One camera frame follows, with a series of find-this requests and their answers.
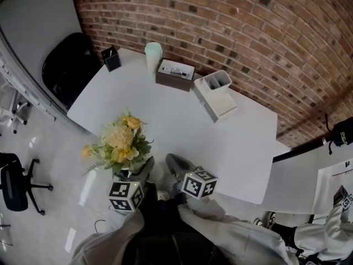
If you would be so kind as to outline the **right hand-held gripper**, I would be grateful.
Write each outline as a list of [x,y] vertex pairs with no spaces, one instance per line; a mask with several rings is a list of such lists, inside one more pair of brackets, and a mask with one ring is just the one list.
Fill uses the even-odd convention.
[[170,173],[175,177],[174,188],[195,199],[201,199],[213,194],[218,182],[218,177],[202,166],[196,166],[191,161],[169,153],[166,155]]

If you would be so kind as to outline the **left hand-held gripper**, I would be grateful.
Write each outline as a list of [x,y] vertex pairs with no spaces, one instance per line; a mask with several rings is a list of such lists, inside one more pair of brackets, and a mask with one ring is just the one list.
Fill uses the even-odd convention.
[[136,211],[144,199],[144,187],[154,167],[154,157],[150,157],[137,171],[137,174],[123,168],[113,176],[108,194],[112,210]]

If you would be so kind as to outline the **yellow flowers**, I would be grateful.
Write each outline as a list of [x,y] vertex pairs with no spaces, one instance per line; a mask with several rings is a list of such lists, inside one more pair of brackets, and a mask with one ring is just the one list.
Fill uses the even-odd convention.
[[130,112],[120,114],[114,121],[104,125],[100,140],[84,146],[82,154],[95,159],[84,173],[100,167],[111,170],[121,179],[145,175],[144,182],[157,183],[159,178],[153,172],[152,141],[145,136],[146,123]]

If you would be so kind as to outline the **person's right forearm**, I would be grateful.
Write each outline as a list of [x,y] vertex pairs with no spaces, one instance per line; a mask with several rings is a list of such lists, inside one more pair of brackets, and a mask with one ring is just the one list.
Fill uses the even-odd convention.
[[214,199],[189,198],[178,211],[183,222],[215,244],[233,265],[299,265],[279,234],[227,215]]

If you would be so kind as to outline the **white desk with drawers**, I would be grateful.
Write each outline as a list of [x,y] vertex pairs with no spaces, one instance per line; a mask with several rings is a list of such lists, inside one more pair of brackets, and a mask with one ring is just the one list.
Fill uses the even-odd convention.
[[183,156],[218,177],[216,191],[261,204],[277,154],[277,114],[230,91],[237,108],[214,123],[194,92],[155,83],[144,54],[121,48],[121,66],[102,67],[69,109],[68,117],[94,135],[121,114],[145,123],[157,161]]

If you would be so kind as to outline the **white desk organizer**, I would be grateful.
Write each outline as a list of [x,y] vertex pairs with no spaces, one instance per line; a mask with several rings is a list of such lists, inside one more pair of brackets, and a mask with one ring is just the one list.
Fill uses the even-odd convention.
[[229,93],[232,80],[228,73],[219,70],[194,81],[192,90],[214,123],[229,118],[237,104]]

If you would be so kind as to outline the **person's dark clothed body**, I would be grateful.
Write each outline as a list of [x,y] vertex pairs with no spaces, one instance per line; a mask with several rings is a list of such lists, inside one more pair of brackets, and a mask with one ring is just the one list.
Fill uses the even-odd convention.
[[149,184],[140,206],[145,225],[129,243],[128,265],[220,265],[225,260],[205,236],[182,221],[180,199],[159,200]]

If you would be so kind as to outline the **brown rectangular tray box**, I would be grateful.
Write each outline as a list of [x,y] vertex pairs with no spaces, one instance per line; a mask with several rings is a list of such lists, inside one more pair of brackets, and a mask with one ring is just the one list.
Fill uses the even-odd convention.
[[[163,67],[178,68],[186,73],[186,76],[170,75],[163,72]],[[164,86],[176,88],[189,92],[194,83],[195,67],[184,63],[175,62],[166,58],[162,58],[156,70],[156,83]]]

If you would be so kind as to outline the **black office chair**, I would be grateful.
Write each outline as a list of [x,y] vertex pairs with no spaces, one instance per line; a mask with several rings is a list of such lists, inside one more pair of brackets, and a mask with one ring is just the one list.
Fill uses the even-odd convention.
[[18,156],[14,153],[0,152],[0,190],[3,193],[3,199],[8,210],[21,212],[28,209],[28,200],[30,199],[35,210],[42,216],[45,211],[39,209],[34,195],[33,188],[47,189],[53,191],[52,185],[37,185],[31,182],[33,178],[33,169],[40,160],[34,158],[31,161],[27,174]]

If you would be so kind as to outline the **white metal shelf rack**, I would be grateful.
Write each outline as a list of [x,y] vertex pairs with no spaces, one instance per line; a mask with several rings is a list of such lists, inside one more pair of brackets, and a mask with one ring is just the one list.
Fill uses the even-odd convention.
[[49,111],[49,105],[45,103],[44,99],[36,95],[25,81],[21,80],[15,69],[11,67],[11,64],[6,60],[6,57],[0,50],[0,73],[4,77],[5,81],[17,90],[30,104],[38,108],[42,113],[48,116],[51,120],[56,121],[56,117]]

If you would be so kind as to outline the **white cup with mint lid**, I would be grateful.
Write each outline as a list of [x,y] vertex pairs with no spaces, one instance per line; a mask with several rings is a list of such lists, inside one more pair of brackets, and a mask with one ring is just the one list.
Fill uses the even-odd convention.
[[150,42],[145,46],[145,56],[148,73],[155,79],[156,69],[163,58],[163,49],[160,43]]

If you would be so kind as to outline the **black square pen holder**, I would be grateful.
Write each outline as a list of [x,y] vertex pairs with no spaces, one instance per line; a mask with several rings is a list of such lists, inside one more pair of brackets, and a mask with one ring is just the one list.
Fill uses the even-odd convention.
[[113,46],[103,50],[101,56],[109,72],[121,67],[119,54]]

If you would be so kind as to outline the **white swivel chair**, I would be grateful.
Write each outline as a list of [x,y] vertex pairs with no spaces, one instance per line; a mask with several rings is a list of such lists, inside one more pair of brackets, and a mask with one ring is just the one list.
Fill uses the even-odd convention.
[[7,126],[16,134],[18,124],[27,124],[20,116],[25,107],[30,107],[30,103],[18,101],[18,91],[11,84],[0,85],[0,126]]

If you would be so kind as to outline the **dark hanging bag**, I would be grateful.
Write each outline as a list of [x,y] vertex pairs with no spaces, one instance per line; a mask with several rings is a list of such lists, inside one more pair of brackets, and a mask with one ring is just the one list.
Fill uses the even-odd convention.
[[332,155],[331,145],[340,147],[353,143],[353,117],[337,123],[331,130],[328,126],[328,114],[325,113],[325,124],[329,135],[322,138],[323,145],[328,144],[329,155]]

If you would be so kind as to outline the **grey refrigerator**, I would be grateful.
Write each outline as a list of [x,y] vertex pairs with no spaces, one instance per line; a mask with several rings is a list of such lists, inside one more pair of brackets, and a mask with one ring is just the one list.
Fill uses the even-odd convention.
[[74,0],[5,0],[0,3],[0,50],[21,80],[58,119],[68,109],[42,80],[49,53],[67,36],[81,33]]

